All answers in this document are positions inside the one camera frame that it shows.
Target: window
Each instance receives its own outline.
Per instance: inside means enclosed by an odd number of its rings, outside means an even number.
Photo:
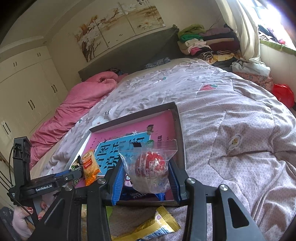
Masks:
[[[270,30],[272,30],[274,36],[278,40],[284,40],[286,46],[296,50],[292,40],[290,39],[289,35],[287,34],[286,30],[281,24],[281,14],[275,7],[268,4],[267,8],[265,8],[257,0],[239,1],[245,8],[247,8],[256,25],[260,24],[262,26],[269,28]]]

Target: orange snack bag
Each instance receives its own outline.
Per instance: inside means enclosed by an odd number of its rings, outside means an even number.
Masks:
[[[83,171],[86,186],[91,185],[96,180],[96,175],[101,172],[96,162],[93,151],[88,151],[82,157]]]

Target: plastic bag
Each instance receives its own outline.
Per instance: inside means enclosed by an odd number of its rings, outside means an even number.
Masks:
[[[170,189],[168,161],[177,152],[176,140],[120,143],[119,155],[133,188],[140,193],[164,193]]]
[[[294,93],[288,85],[274,84],[274,89],[272,90],[272,94],[278,99],[278,101],[282,102],[288,108],[292,108],[295,104]]]
[[[82,157],[85,185],[89,186],[96,180],[96,175],[101,172],[96,162],[93,151],[88,151]]]

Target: green towel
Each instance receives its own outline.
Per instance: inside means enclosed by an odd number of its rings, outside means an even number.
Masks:
[[[185,34],[181,36],[180,42],[185,43],[186,41],[191,39],[202,39],[202,37],[198,34]]]
[[[178,33],[178,37],[181,39],[181,36],[185,34],[200,34],[205,32],[205,28],[201,24],[192,24],[191,26],[180,31]]]

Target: pile of clothes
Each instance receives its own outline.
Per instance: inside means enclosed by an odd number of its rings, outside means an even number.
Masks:
[[[206,41],[202,40],[201,34],[205,34],[205,28],[201,24],[193,24],[178,33],[178,45],[182,53],[196,56],[203,60],[213,57],[213,51]]]
[[[230,27],[205,30],[201,24],[193,24],[178,33],[178,45],[182,53],[214,64],[232,59],[239,52],[240,44]]]

